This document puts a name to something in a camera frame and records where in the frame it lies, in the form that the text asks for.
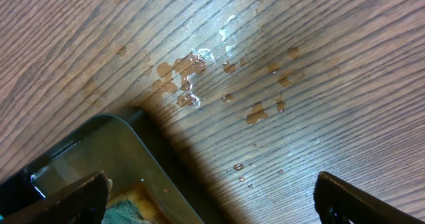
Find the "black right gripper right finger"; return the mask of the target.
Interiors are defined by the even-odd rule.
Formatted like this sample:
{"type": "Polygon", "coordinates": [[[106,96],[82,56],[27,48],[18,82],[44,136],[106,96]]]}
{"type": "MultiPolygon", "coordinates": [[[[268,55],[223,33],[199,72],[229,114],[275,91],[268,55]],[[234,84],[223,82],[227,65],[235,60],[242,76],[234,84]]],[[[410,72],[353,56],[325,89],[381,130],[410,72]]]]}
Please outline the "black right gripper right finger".
{"type": "Polygon", "coordinates": [[[423,221],[326,171],[318,174],[313,200],[322,223],[423,224],[423,221]]]}

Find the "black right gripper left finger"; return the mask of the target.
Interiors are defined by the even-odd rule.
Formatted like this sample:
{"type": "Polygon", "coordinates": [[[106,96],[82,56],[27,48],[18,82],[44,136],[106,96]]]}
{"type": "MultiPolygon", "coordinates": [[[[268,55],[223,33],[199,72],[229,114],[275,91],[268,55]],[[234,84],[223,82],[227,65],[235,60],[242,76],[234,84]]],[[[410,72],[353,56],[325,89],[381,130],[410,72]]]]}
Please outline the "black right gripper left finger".
{"type": "Polygon", "coordinates": [[[50,197],[4,217],[2,223],[101,223],[110,196],[104,171],[87,175],[50,197]]]}

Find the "green yellow sponge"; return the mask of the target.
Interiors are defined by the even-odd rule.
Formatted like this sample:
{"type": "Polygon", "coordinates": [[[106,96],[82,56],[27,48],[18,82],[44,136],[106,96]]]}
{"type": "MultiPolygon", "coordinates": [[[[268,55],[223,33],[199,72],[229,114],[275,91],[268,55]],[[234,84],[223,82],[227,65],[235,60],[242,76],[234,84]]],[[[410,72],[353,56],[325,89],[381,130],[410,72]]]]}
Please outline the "green yellow sponge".
{"type": "Polygon", "coordinates": [[[172,224],[172,222],[154,202],[143,182],[139,182],[109,200],[102,224],[172,224]]]}

